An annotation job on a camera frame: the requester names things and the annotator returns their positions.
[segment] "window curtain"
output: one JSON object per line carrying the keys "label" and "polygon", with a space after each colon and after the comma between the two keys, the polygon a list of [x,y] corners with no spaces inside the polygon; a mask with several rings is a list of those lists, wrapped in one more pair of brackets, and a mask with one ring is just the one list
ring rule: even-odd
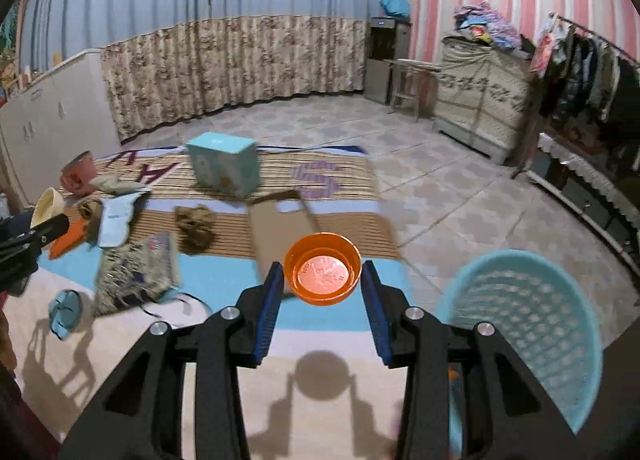
{"label": "window curtain", "polygon": [[378,0],[27,0],[20,64],[102,47],[118,133],[225,105],[362,89]]}
{"label": "window curtain", "polygon": [[102,51],[122,139],[230,104],[363,87],[378,0],[210,0],[212,18]]}

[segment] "tiled floor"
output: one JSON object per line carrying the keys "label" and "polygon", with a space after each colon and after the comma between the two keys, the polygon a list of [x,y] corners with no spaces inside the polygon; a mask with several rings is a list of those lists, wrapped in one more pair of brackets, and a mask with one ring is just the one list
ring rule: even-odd
{"label": "tiled floor", "polygon": [[414,299],[433,310],[460,266],[500,248],[562,266],[591,299],[608,345],[640,316],[626,268],[560,203],[479,153],[359,95],[311,96],[222,111],[160,127],[126,148],[179,145],[214,130],[265,145],[364,148],[409,265]]}

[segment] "brown plush toy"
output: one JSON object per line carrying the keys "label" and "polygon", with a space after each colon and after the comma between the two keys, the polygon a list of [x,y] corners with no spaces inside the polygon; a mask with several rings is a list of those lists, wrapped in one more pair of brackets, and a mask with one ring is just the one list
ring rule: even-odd
{"label": "brown plush toy", "polygon": [[177,206],[174,209],[175,223],[184,234],[184,244],[192,252],[202,252],[213,240],[213,224],[216,214],[207,206]]}
{"label": "brown plush toy", "polygon": [[78,212],[86,220],[84,225],[86,236],[84,239],[93,244],[98,239],[98,233],[100,232],[102,203],[96,199],[82,199],[78,204]]}

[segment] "teal box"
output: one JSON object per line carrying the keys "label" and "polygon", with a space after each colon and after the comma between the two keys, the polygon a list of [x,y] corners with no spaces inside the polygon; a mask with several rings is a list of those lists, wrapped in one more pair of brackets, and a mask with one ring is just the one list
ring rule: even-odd
{"label": "teal box", "polygon": [[260,182],[256,141],[207,132],[187,143],[201,185],[245,198]]}

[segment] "blue bag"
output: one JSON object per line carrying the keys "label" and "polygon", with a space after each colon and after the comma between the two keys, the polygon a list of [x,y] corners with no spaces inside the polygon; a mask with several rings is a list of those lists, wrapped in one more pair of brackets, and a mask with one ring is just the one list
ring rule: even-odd
{"label": "blue bag", "polygon": [[380,6],[385,10],[385,15],[408,18],[411,15],[411,6],[408,0],[380,0]]}

